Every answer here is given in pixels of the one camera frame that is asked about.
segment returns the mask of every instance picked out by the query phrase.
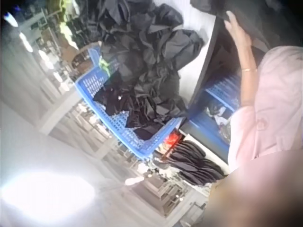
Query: pink shirt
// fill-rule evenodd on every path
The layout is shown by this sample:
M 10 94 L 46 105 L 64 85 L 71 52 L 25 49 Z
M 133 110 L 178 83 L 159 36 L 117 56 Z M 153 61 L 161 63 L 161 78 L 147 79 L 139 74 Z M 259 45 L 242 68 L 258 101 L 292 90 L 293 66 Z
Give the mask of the pink shirt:
M 272 49 L 258 73 L 255 105 L 242 107 L 232 116 L 231 171 L 258 157 L 290 150 L 302 127 L 303 48 Z

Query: woman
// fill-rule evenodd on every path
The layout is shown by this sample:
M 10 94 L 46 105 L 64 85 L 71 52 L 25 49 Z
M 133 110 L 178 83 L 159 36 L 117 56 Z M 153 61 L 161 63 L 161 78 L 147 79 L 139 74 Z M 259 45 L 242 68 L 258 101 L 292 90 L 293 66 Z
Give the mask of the woman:
M 231 171 L 267 154 L 302 148 L 303 48 L 277 47 L 257 69 L 251 38 L 227 12 L 242 68 L 241 108 L 231 120 Z
M 213 186 L 207 217 L 225 227 L 302 226 L 303 48 L 277 47 L 257 70 L 250 37 L 227 14 L 242 68 L 241 108 L 231 120 L 232 174 Z

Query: shirt button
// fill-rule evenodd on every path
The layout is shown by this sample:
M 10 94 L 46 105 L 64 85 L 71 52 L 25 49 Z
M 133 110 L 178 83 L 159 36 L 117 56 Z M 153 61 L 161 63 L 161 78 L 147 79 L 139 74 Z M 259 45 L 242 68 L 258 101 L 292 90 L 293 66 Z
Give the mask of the shirt button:
M 263 131 L 268 128 L 268 122 L 264 118 L 257 119 L 257 130 Z

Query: white wall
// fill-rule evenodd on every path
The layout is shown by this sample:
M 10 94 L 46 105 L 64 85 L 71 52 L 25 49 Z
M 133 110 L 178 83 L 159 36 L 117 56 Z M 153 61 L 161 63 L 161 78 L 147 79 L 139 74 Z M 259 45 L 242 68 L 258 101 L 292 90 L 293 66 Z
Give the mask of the white wall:
M 50 136 L 39 133 L 30 123 L 1 103 L 1 185 L 25 171 L 50 170 L 79 175 L 93 185 L 102 185 L 102 163 L 93 164 L 85 154 Z M 117 187 L 115 179 L 109 180 Z M 110 190 L 87 209 L 56 227 L 159 227 L 165 219 L 126 188 Z M 2 204 L 2 214 L 16 227 L 41 227 Z

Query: pink sleeve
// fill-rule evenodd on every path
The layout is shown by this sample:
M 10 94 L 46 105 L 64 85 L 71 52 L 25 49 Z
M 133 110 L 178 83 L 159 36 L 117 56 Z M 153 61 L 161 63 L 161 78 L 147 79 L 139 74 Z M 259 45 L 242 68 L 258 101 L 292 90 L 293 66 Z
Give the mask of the pink sleeve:
M 228 163 L 231 171 L 255 158 L 255 108 L 245 106 L 236 111 L 231 119 L 231 144 Z

